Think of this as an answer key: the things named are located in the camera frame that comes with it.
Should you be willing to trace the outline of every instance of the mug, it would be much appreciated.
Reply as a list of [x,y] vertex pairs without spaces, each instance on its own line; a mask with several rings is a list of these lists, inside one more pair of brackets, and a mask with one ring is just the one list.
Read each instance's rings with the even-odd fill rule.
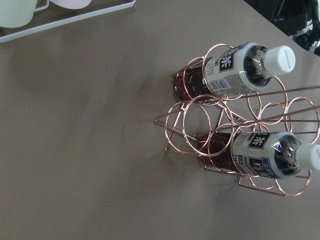
[[91,0],[50,0],[50,2],[66,9],[82,9],[91,3]]
[[36,8],[38,0],[0,0],[0,27],[20,28],[28,24],[34,16],[34,12],[46,9],[45,6]]

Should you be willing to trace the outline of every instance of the plastic bottle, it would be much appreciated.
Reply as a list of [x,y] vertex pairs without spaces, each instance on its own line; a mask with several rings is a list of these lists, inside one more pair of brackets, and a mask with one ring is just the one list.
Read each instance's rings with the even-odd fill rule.
[[267,49],[261,44],[247,42],[207,59],[202,64],[191,66],[173,76],[173,88],[177,96],[188,101],[211,92],[221,97],[263,92],[274,76],[291,72],[296,64],[293,50],[288,46]]
[[[208,150],[211,154],[217,153],[226,146],[229,138],[229,133],[215,132],[207,145],[204,145],[208,139],[205,135],[199,147],[204,153]],[[220,155],[211,159],[201,156],[200,159],[209,167],[235,172],[240,170],[250,176],[285,179],[302,169],[320,171],[320,145],[301,143],[291,132],[238,133],[232,143],[232,151],[228,146]]]

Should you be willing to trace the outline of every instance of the gray surface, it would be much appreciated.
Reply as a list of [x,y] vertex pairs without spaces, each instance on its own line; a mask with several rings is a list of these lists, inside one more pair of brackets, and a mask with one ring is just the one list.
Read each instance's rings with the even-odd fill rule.
[[0,239],[318,239],[318,173],[299,197],[240,188],[165,154],[153,123],[175,71],[247,41],[294,49],[289,88],[319,84],[319,58],[242,0],[138,0],[0,45]]

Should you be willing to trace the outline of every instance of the bottle cap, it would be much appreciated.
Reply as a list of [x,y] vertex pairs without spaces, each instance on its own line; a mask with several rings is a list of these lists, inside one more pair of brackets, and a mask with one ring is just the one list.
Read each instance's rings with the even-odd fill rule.
[[290,73],[296,65],[295,53],[288,46],[271,48],[264,55],[263,65],[273,76]]
[[320,171],[320,145],[301,144],[295,152],[295,159],[304,170]]

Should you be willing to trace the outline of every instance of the white tray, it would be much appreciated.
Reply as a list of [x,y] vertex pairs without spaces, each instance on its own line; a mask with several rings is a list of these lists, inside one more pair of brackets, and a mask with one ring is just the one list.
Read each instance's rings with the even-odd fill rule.
[[136,0],[92,0],[88,7],[78,10],[62,8],[50,2],[48,8],[35,12],[31,22],[24,27],[0,27],[0,43],[5,43],[82,19],[131,8],[135,2]]

